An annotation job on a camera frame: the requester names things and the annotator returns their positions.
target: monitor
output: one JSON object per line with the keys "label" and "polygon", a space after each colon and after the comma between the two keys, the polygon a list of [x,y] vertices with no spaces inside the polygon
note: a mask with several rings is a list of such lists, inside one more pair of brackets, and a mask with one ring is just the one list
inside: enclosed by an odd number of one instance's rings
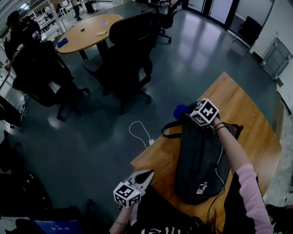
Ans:
{"label": "monitor", "polygon": [[84,234],[77,220],[34,220],[45,234]]}
{"label": "monitor", "polygon": [[63,7],[66,6],[66,5],[68,5],[68,1],[67,0],[65,0],[65,1],[62,2],[62,6]]}

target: white cable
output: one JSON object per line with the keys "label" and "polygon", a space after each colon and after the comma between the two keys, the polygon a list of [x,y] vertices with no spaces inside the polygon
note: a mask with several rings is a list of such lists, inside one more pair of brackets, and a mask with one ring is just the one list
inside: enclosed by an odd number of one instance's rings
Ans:
{"label": "white cable", "polygon": [[[142,124],[140,121],[135,121],[135,122],[133,122],[133,123],[129,126],[129,133],[130,133],[132,136],[136,137],[137,139],[140,139],[139,137],[137,137],[137,136],[135,136],[134,134],[132,134],[132,132],[130,131],[131,126],[132,126],[134,123],[136,123],[136,122],[139,122],[139,123],[143,126],[143,124]],[[147,132],[145,126],[143,126],[143,128],[145,129],[145,131],[146,131],[146,133],[147,133],[147,135],[148,135],[148,138],[149,138],[149,140],[151,141],[150,135],[148,134],[148,132]],[[143,144],[145,145],[145,148],[147,148],[145,142],[144,142],[142,139],[140,139],[140,140],[141,140],[141,141],[143,142]]]}
{"label": "white cable", "polygon": [[[222,153],[223,153],[223,146],[222,146],[222,149],[221,149],[221,153],[220,153],[219,160],[218,160],[218,162],[217,162],[217,166],[218,166],[218,164],[219,164],[219,162],[220,162],[220,159],[221,159],[221,157],[222,157]],[[223,191],[224,187],[225,187],[225,183],[224,183],[224,181],[219,177],[218,172],[217,172],[217,168],[215,168],[215,173],[216,173],[217,177],[219,178],[219,180],[221,181],[221,183],[223,184],[223,188],[222,188],[222,190],[220,191],[220,193],[221,193],[221,192]]]}

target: white marker cube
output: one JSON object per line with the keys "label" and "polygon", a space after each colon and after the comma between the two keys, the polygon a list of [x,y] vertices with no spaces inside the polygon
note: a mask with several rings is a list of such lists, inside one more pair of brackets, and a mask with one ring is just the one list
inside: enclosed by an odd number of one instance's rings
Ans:
{"label": "white marker cube", "polygon": [[130,208],[141,201],[141,192],[120,182],[114,189],[114,200],[120,205]]}
{"label": "white marker cube", "polygon": [[199,125],[205,126],[212,122],[214,117],[218,114],[219,109],[207,98],[203,98],[190,117]]}

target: door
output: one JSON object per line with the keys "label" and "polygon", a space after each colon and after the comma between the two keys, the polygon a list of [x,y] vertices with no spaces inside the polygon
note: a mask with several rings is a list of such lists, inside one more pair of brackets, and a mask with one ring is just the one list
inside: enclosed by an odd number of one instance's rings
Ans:
{"label": "door", "polygon": [[183,9],[229,29],[239,0],[184,0]]}

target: pink sleeve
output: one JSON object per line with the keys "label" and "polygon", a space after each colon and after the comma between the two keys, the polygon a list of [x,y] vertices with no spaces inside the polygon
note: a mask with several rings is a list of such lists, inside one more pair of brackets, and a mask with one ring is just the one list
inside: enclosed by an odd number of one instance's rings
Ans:
{"label": "pink sleeve", "polygon": [[243,198],[246,216],[253,219],[256,234],[272,234],[274,229],[262,200],[257,183],[257,174],[251,164],[246,164],[236,171],[239,177],[239,193]]}

